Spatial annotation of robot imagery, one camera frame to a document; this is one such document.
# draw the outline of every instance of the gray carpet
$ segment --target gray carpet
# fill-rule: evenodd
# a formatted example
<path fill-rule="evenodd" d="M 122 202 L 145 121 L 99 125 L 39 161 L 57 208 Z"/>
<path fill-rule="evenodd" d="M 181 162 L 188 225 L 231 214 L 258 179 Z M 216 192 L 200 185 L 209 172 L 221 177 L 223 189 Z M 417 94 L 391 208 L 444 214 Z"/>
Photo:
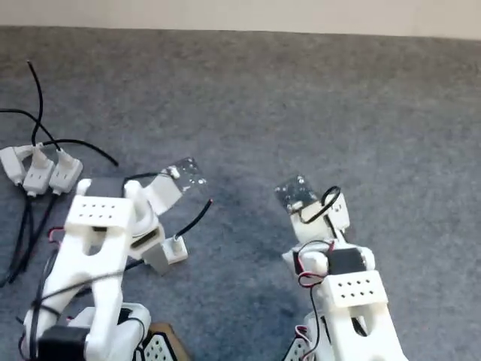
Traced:
<path fill-rule="evenodd" d="M 423 38 L 3 28 L 0 106 L 35 111 L 31 59 L 51 132 L 122 163 L 66 147 L 84 177 L 197 159 L 210 187 L 162 218 L 173 232 L 214 197 L 186 237 L 189 260 L 164 278 L 137 268 L 123 283 L 124 299 L 171 322 L 196 359 L 279 360 L 309 311 L 281 262 L 295 237 L 273 193 L 300 172 L 320 192 L 343 188 L 348 236 L 377 256 L 409 360 L 470 361 L 481 357 L 480 57 L 480 42 Z M 0 124 L 0 147 L 28 144 L 30 121 Z M 3 269 L 22 203 L 0 181 Z M 2 359 L 18 359 L 14 316 L 50 251 L 43 240 L 28 273 L 0 291 Z"/>

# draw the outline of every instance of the white connector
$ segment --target white connector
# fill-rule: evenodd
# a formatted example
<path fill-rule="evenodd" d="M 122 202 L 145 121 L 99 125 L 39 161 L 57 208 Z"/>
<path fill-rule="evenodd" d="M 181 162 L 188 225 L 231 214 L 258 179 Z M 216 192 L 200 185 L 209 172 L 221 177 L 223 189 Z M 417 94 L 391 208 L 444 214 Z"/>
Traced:
<path fill-rule="evenodd" d="M 77 182 L 83 170 L 83 164 L 79 159 L 67 154 L 64 150 L 57 150 L 59 162 L 53 170 L 49 185 L 53 193 L 69 193 Z"/>
<path fill-rule="evenodd" d="M 33 146 L 23 145 L 22 147 L 7 147 L 0 150 L 0 161 L 7 177 L 15 185 L 21 184 L 25 179 L 25 167 L 22 161 L 32 155 Z"/>
<path fill-rule="evenodd" d="M 23 181 L 23 188 L 29 196 L 44 194 L 53 172 L 54 164 L 41 151 L 41 146 L 33 148 L 32 165 Z"/>

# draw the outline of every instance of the white wall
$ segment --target white wall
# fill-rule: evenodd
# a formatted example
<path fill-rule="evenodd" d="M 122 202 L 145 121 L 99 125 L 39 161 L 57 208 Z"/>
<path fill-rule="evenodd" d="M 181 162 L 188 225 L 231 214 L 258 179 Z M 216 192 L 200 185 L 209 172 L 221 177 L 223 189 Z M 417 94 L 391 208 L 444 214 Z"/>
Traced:
<path fill-rule="evenodd" d="M 481 0 L 0 0 L 0 24 L 481 39 Z"/>

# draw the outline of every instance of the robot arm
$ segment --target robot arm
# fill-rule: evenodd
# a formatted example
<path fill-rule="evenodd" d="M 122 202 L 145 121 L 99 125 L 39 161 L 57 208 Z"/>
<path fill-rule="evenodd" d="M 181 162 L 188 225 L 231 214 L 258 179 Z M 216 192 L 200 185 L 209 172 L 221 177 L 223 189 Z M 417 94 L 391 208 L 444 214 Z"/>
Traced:
<path fill-rule="evenodd" d="M 144 306 L 123 303 L 123 270 L 128 256 L 144 259 L 162 274 L 169 264 L 187 258 L 183 239 L 166 240 L 157 218 L 189 189 L 179 182 L 205 183 L 192 158 L 162 171 L 146 188 L 136 180 L 79 182 L 62 246 L 24 320 L 23 354 L 38 361 L 132 360 L 151 319 Z M 57 325 L 81 285 L 90 280 L 95 280 L 95 307 L 86 308 L 68 326 Z"/>
<path fill-rule="evenodd" d="M 407 361 L 373 253 L 344 238 L 349 214 L 342 193 L 327 192 L 319 200 L 301 175 L 276 193 L 299 240 L 284 260 L 297 276 L 308 272 L 322 280 L 312 291 L 323 314 L 305 317 L 305 338 L 293 341 L 285 360 Z"/>

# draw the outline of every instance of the metal plate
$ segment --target metal plate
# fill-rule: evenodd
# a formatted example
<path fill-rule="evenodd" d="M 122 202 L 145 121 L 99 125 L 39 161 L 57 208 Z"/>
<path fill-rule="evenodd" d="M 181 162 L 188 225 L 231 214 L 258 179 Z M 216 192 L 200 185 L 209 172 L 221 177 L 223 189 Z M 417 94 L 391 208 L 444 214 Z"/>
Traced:
<path fill-rule="evenodd" d="M 301 174 L 280 184 L 274 191 L 280 204 L 289 214 L 293 214 L 318 201 L 316 193 Z"/>
<path fill-rule="evenodd" d="M 187 157 L 175 162 L 161 170 L 161 173 L 172 177 L 175 185 L 182 193 L 192 187 L 203 186 L 207 183 L 197 162 L 192 157 Z"/>

